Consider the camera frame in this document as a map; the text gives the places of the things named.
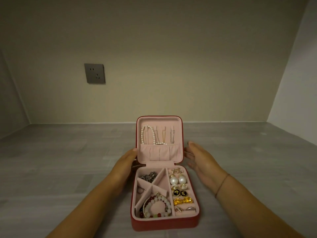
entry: white wall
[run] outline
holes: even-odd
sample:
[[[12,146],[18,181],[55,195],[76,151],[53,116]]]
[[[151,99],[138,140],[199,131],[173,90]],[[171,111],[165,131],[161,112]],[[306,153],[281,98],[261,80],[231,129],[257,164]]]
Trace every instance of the white wall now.
[[[266,121],[306,2],[4,0],[0,43],[32,123]]]
[[[28,124],[29,120],[0,50],[0,139]]]
[[[317,145],[317,0],[310,0],[268,122]]]

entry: red jewelry box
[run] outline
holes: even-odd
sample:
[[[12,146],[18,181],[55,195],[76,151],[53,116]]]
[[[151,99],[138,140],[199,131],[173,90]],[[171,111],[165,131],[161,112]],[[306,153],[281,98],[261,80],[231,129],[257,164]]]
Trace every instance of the red jewelry box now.
[[[141,116],[136,124],[136,147],[138,148],[137,160],[145,167],[137,169],[133,192],[131,197],[131,223],[135,231],[162,230],[162,229],[181,229],[197,226],[200,217],[199,204],[192,187],[187,170],[180,165],[184,158],[184,135],[183,121],[178,116]],[[190,197],[193,203],[182,203],[177,206],[182,208],[182,212],[176,212],[173,204],[174,199],[184,197],[174,196],[170,175],[172,170],[180,168],[185,176],[187,197]],[[150,172],[157,173],[156,178],[149,183],[140,177]],[[165,196],[171,205],[171,214],[165,217],[140,218],[140,208],[150,196],[157,192]],[[164,213],[165,204],[155,202],[149,209],[150,214]]]

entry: jewelry box lid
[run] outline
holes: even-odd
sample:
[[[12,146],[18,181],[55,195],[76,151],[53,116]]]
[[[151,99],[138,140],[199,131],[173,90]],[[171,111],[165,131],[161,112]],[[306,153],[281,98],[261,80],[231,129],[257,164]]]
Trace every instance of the jewelry box lid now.
[[[184,158],[183,121],[179,116],[141,116],[136,124],[137,160],[161,166]]]

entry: power outlet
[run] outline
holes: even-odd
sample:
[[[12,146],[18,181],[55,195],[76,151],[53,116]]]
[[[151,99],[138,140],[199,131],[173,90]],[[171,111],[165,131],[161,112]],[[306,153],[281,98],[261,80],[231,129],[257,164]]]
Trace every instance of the power outlet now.
[[[87,83],[106,83],[103,64],[85,63]]]

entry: pearl necklace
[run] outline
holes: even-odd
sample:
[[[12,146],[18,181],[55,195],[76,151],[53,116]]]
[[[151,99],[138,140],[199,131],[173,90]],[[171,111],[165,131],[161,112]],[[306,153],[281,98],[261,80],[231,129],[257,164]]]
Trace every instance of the pearl necklace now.
[[[160,141],[159,141],[159,135],[158,135],[158,142],[156,142],[154,129],[153,129],[153,127],[151,127],[150,125],[147,125],[147,124],[143,125],[143,128],[141,129],[141,143],[142,143],[142,144],[144,144],[143,134],[144,134],[145,126],[147,126],[148,128],[150,128],[150,129],[152,130],[152,133],[153,133],[153,144],[157,144],[157,145],[159,145],[159,144],[166,144],[166,143],[164,143],[164,142],[160,142]]]

